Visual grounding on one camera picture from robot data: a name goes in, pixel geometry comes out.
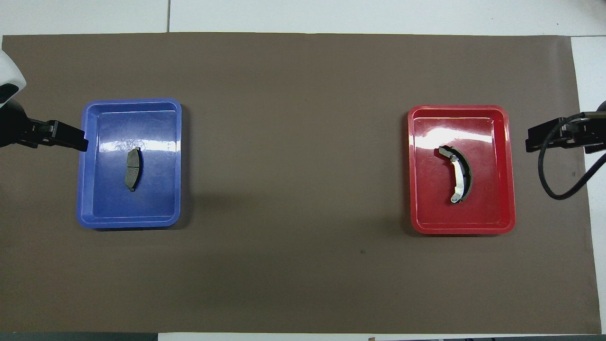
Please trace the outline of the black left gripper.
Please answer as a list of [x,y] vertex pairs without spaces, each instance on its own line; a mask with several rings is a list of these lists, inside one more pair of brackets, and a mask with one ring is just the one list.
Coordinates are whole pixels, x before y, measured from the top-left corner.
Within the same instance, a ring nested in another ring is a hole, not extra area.
[[89,141],[84,130],[63,122],[55,122],[55,142],[50,140],[50,121],[28,118],[23,107],[15,100],[8,100],[0,109],[0,146],[19,144],[30,148],[41,145],[60,145],[86,153]]

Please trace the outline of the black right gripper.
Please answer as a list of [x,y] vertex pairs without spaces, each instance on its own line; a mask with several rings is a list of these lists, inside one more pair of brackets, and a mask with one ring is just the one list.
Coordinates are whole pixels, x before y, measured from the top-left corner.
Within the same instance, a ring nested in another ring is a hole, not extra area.
[[[589,114],[589,118],[578,118],[565,125],[565,130],[569,131],[571,137],[567,140],[567,133],[560,127],[554,134],[547,148],[580,148],[584,153],[592,154],[604,151],[606,148],[606,102],[603,101],[595,114]],[[536,125],[527,130],[527,139],[525,141],[526,153],[539,151],[547,137],[547,134],[556,127],[563,119],[551,119],[540,125]]]

